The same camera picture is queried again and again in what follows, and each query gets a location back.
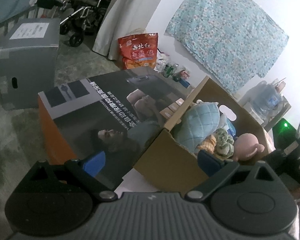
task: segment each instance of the silver screw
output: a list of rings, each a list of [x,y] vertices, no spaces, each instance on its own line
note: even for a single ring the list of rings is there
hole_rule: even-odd
[[[201,191],[192,190],[187,193],[187,196],[193,200],[199,200],[203,197],[203,193]]]
[[[110,190],[101,191],[99,193],[99,196],[104,200],[112,200],[116,197],[116,195],[117,195],[116,193]]]

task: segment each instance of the pink plush toy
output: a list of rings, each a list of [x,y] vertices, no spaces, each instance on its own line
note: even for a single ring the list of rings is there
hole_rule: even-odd
[[[232,159],[234,161],[247,161],[253,157],[257,152],[263,152],[265,147],[259,144],[258,138],[251,133],[244,133],[240,135],[234,142],[234,153]]]

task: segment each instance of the product box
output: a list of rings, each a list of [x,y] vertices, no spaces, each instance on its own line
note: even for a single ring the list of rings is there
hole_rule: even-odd
[[[151,146],[140,157],[134,168],[154,187],[162,191],[181,192],[189,190],[204,182],[208,176],[199,168],[197,159],[181,145],[176,143],[171,130],[182,120],[182,116],[192,102],[198,99],[203,102],[218,102],[225,105],[236,115],[233,125],[236,134],[254,134],[259,143],[265,146],[262,153],[255,155],[242,164],[254,164],[269,153],[265,131],[260,124],[212,79],[206,77],[178,107],[173,116],[165,123],[164,129]]]
[[[106,164],[96,179],[116,189],[162,131],[167,119],[160,112],[186,99],[168,81],[150,67],[139,67],[40,92],[39,114],[50,163],[104,151]]]
[[[60,19],[24,19],[0,40],[0,92],[6,110],[37,107],[54,87]]]

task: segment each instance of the teal floral cloth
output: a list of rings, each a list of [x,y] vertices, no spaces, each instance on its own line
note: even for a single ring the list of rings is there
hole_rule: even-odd
[[[184,0],[166,32],[231,94],[263,78],[289,38],[252,0]]]

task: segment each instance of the red plastic bag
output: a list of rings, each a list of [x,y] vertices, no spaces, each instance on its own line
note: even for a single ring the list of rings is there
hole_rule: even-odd
[[[118,39],[125,69],[140,66],[154,68],[157,64],[158,34],[145,33]]]

